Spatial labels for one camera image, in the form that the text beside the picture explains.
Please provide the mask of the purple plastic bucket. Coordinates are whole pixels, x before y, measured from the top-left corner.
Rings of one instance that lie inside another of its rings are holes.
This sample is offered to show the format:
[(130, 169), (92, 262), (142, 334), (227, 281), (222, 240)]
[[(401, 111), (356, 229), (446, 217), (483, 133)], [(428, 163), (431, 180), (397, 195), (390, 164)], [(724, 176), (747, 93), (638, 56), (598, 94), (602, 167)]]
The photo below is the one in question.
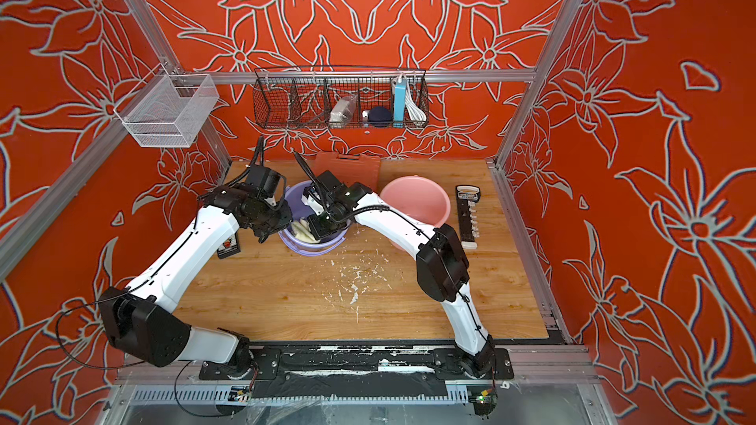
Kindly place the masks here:
[(312, 216), (314, 212), (301, 200), (304, 190), (309, 185), (309, 182), (303, 181), (287, 187), (285, 200), (291, 209), (293, 221), (288, 228), (279, 232), (279, 237), (291, 251), (299, 255), (315, 257), (328, 254), (341, 245), (346, 239), (348, 230), (345, 228), (323, 239), (315, 239), (307, 222), (307, 218)]

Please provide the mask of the yellow stained cloth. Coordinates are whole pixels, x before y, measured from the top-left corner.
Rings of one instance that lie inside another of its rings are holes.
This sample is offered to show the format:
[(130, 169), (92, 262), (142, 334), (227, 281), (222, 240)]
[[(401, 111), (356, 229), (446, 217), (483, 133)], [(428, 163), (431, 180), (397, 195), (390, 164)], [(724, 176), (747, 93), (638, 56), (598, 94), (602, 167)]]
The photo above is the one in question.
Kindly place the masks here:
[(314, 236), (310, 229), (310, 225), (305, 218), (295, 220), (291, 224), (291, 229), (295, 234), (295, 238), (303, 243), (319, 244), (320, 241)]

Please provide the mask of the pink plastic bucket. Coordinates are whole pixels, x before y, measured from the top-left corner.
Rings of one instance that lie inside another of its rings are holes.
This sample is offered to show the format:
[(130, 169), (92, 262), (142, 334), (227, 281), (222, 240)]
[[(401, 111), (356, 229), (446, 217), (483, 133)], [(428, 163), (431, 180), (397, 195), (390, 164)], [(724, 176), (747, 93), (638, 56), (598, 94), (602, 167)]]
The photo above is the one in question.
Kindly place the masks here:
[(451, 214), (451, 200), (436, 182), (417, 175), (390, 181), (380, 192), (393, 208), (424, 224), (443, 226)]

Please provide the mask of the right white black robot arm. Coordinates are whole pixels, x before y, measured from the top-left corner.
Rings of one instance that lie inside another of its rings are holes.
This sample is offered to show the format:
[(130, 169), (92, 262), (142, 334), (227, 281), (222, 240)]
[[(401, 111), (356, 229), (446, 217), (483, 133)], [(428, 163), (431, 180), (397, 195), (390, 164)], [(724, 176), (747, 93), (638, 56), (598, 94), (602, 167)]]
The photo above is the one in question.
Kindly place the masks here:
[(317, 238), (353, 222), (373, 229), (408, 253), (415, 260), (417, 284), (441, 304), (448, 318), (461, 368), (475, 378), (497, 372), (492, 336), (474, 305), (470, 261), (452, 226), (420, 222), (360, 183), (327, 190), (323, 183), (313, 182), (301, 201), (314, 212), (307, 224)]

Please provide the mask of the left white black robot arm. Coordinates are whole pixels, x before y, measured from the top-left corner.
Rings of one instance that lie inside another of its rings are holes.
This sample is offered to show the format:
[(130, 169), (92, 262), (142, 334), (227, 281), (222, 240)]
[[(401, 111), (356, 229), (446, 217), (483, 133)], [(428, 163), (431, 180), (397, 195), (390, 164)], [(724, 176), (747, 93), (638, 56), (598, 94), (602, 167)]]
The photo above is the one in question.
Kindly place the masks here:
[(293, 214), (285, 198), (260, 189), (220, 186), (200, 201), (194, 220), (146, 271), (126, 287), (102, 293), (102, 324), (111, 346), (153, 366), (203, 360), (240, 376), (253, 363), (246, 336), (192, 327), (173, 311), (206, 263), (238, 230), (252, 230), (263, 243), (286, 229)]

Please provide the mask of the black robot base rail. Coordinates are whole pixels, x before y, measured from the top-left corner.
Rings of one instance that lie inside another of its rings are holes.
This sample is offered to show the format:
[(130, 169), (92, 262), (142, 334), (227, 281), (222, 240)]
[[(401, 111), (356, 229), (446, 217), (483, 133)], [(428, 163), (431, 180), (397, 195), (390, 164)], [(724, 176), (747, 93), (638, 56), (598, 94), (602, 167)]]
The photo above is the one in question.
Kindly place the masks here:
[(509, 352), (486, 346), (478, 361), (452, 344), (262, 344), (244, 369), (205, 360), (201, 381), (252, 387), (251, 397), (445, 399), (449, 384), (491, 389), (514, 379)]

